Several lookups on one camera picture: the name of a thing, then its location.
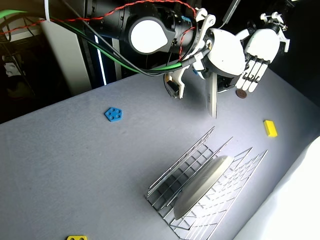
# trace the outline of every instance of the dish rack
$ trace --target dish rack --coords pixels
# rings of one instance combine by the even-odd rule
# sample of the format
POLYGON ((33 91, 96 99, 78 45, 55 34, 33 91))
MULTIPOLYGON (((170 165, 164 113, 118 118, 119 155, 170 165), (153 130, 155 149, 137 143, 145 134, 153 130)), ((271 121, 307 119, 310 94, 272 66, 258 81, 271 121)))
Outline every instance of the dish rack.
POLYGON ((183 154, 149 188, 146 199, 162 219, 182 240, 207 240, 214 234, 250 176, 266 156, 268 150, 247 159, 252 147, 239 153, 211 189, 182 218, 175 220, 174 205, 179 192, 209 161, 233 139, 231 137, 216 151, 205 143, 211 128, 183 154))

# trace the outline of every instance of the blue toy block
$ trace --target blue toy block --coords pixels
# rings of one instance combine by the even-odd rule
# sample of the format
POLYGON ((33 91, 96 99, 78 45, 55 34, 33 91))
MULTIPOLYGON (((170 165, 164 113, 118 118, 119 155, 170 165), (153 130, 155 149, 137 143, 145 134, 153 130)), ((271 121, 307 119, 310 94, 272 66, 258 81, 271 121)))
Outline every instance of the blue toy block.
POLYGON ((119 108, 110 107, 108 111, 104 113, 104 115, 110 122, 119 121, 122 119, 122 110, 119 108))

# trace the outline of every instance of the plate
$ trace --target plate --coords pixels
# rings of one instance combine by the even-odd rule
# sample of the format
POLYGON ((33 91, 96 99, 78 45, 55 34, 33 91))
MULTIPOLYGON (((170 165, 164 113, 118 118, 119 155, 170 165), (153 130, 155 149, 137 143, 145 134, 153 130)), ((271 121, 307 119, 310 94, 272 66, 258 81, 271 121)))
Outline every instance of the plate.
POLYGON ((234 161, 232 156, 219 156, 210 160, 191 180, 183 187, 182 192, 174 204, 174 218, 183 217, 216 183, 234 161))

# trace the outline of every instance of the yellow rectangular block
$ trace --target yellow rectangular block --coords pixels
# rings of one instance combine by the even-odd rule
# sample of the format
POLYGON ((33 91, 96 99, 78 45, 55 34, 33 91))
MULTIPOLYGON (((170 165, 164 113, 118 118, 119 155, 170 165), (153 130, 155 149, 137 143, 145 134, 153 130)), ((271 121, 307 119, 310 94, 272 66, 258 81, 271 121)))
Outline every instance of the yellow rectangular block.
POLYGON ((87 236, 68 236, 66 240, 87 240, 87 236))
POLYGON ((265 130, 266 130, 266 134, 269 137, 278 136, 277 129, 276 129, 275 123, 273 121, 265 120, 264 121, 264 127, 265 127, 265 130))

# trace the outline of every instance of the table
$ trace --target table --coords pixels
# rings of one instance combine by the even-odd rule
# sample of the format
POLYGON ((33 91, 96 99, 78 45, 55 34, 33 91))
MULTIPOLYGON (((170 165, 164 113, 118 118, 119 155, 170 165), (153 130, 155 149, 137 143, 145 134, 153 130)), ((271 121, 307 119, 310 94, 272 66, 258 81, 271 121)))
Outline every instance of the table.
POLYGON ((204 82, 190 70, 183 79, 181 100, 169 97, 161 77, 137 74, 0 125, 1 238, 178 239, 144 194, 216 126, 209 146, 234 137, 230 154, 269 150, 215 232, 231 240, 319 135, 320 109, 267 70, 247 98, 219 94, 212 119, 204 82), (122 120, 107 120, 110 107, 122 109, 122 120), (267 137, 266 119, 277 138, 267 137))

